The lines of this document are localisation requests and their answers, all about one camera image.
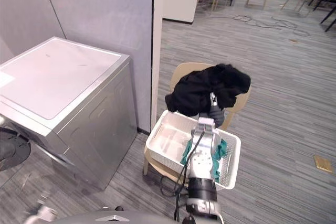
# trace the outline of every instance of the washing machine door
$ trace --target washing machine door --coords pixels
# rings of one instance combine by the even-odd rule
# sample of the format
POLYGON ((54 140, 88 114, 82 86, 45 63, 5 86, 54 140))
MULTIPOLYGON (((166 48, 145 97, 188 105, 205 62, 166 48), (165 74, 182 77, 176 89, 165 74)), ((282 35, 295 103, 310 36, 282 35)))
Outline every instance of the washing machine door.
POLYGON ((54 160, 57 164, 65 167, 66 169, 72 171, 73 173, 77 173, 78 169, 76 166, 69 160, 67 159, 64 155, 58 155, 53 153, 50 150, 47 150, 43 146, 39 145, 38 143, 34 142, 36 147, 40 149, 42 152, 44 152, 47 156, 49 156, 52 160, 54 160))
POLYGON ((30 155, 30 143, 17 132, 0 127, 0 172, 21 164, 30 155))

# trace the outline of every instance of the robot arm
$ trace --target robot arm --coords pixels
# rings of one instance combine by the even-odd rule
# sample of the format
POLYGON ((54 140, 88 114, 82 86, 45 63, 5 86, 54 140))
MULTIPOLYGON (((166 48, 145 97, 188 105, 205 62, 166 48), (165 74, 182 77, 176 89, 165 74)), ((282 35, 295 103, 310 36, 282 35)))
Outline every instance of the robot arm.
POLYGON ((223 222, 220 205, 217 202, 217 191, 213 174, 212 155, 220 144, 221 136, 215 129, 214 119, 199 118, 193 136, 190 153, 190 172, 188 176, 188 199, 186 210, 190 213, 183 223, 193 223, 192 216, 218 217, 223 222))

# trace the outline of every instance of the gray wall panel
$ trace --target gray wall panel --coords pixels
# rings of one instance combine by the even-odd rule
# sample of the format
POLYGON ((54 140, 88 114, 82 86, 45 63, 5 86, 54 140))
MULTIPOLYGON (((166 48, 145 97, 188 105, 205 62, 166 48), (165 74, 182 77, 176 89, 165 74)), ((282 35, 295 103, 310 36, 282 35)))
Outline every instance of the gray wall panel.
POLYGON ((15 55, 12 53, 0 35, 0 64, 8 61, 14 56, 15 55))
POLYGON ((52 36, 63 37, 49 0, 0 0, 0 63, 52 36))
POLYGON ((152 0, 51 0, 67 39, 131 55, 138 127, 150 131, 152 0))

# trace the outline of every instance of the washing machine lid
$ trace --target washing machine lid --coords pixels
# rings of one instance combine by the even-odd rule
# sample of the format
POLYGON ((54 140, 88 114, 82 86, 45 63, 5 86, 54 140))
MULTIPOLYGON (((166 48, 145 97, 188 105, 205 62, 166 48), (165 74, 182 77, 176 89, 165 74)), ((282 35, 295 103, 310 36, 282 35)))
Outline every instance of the washing machine lid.
POLYGON ((1 67, 11 81, 0 94, 50 120, 118 59, 114 52, 54 38, 1 67))

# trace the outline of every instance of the washing machine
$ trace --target washing machine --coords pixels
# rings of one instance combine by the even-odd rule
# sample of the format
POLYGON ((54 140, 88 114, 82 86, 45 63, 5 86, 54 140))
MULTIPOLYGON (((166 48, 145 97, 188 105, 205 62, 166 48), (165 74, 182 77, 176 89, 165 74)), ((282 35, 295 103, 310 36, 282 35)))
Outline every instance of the washing machine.
POLYGON ((51 38, 0 65, 0 116, 104 189, 137 134, 130 64, 128 55, 51 38))

